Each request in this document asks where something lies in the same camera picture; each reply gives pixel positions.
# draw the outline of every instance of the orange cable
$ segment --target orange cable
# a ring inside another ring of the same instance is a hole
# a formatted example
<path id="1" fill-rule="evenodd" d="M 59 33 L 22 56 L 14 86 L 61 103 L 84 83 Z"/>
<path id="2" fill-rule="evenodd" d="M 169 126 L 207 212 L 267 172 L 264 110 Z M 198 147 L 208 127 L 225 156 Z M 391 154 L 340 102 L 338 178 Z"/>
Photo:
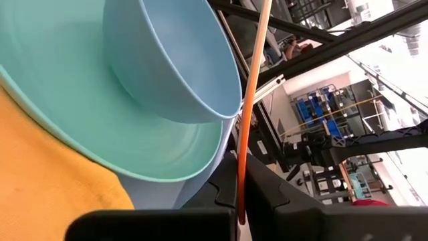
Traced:
<path id="1" fill-rule="evenodd" d="M 239 130 L 238 142 L 238 220 L 240 224 L 245 224 L 245 171 L 247 165 L 247 146 L 249 137 L 249 126 L 251 124 L 251 113 L 253 112 L 253 101 L 255 89 L 257 87 L 260 72 L 261 55 L 268 31 L 268 22 L 272 0 L 264 0 L 261 9 L 260 19 L 255 37 L 253 56 L 251 58 L 251 68 L 249 69 L 247 90 L 243 102 L 243 112 L 241 118 L 241 128 Z"/>

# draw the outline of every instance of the yellow towel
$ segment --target yellow towel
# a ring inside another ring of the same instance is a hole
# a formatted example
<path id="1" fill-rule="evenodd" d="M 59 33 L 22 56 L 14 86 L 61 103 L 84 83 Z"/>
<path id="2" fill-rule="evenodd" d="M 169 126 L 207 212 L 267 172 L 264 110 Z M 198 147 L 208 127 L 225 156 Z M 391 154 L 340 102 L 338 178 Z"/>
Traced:
<path id="1" fill-rule="evenodd" d="M 34 123 L 0 88 L 0 240 L 63 240 L 101 209 L 133 209 L 111 171 Z"/>

